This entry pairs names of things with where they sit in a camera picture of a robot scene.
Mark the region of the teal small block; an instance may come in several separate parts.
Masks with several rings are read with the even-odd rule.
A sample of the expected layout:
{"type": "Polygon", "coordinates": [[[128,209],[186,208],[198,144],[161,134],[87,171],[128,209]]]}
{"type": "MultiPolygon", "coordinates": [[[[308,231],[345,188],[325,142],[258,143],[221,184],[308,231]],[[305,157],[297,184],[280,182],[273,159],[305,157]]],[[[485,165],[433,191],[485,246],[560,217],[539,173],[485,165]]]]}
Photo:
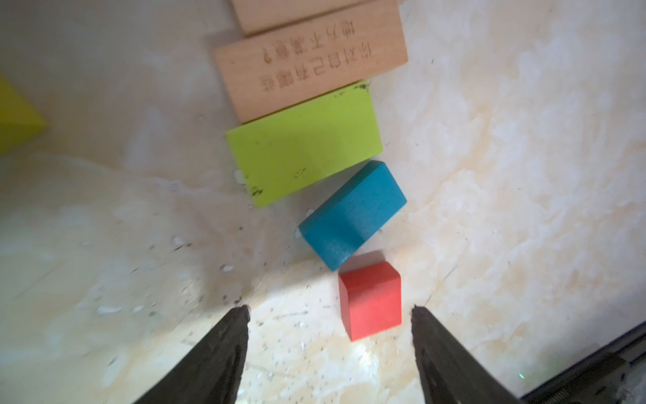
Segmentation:
{"type": "Polygon", "coordinates": [[[407,203],[384,162],[371,160],[299,225],[331,271],[350,259],[407,203]]]}

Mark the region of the red cube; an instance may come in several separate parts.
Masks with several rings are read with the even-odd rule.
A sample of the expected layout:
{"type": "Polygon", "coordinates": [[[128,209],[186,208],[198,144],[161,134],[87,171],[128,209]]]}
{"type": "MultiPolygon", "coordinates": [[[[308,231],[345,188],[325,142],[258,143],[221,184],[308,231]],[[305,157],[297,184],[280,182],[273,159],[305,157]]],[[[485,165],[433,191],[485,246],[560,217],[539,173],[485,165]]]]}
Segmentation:
{"type": "Polygon", "coordinates": [[[401,276],[383,262],[339,275],[343,325],[355,342],[402,324],[401,276]]]}

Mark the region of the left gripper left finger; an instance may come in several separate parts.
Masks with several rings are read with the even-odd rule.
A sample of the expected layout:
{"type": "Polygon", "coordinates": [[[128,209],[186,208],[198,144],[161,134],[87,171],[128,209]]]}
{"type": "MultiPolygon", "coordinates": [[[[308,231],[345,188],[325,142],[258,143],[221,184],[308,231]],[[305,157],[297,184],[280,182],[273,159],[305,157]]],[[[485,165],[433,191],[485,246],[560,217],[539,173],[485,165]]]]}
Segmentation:
{"type": "Polygon", "coordinates": [[[139,403],[234,403],[249,340],[249,306],[232,308],[137,401],[139,403]]]}

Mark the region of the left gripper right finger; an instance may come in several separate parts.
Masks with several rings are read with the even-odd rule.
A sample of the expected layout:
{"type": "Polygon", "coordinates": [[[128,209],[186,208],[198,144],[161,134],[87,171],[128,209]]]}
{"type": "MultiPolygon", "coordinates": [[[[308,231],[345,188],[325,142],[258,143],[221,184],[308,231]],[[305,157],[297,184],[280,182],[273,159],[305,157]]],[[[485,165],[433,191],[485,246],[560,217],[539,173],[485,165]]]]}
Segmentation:
{"type": "Polygon", "coordinates": [[[425,402],[520,402],[424,306],[412,309],[411,332],[425,402]]]}

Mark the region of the natural wood block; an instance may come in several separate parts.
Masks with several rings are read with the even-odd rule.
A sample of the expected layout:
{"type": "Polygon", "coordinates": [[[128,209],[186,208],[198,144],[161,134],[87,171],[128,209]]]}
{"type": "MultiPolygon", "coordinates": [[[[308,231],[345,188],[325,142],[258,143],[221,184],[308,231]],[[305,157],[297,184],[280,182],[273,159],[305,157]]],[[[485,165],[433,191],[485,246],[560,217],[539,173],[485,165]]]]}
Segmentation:
{"type": "Polygon", "coordinates": [[[361,0],[233,0],[230,4],[244,35],[256,35],[284,25],[335,12],[361,0]]]}
{"type": "Polygon", "coordinates": [[[396,1],[370,1],[212,50],[240,122],[407,63],[396,1]]]}

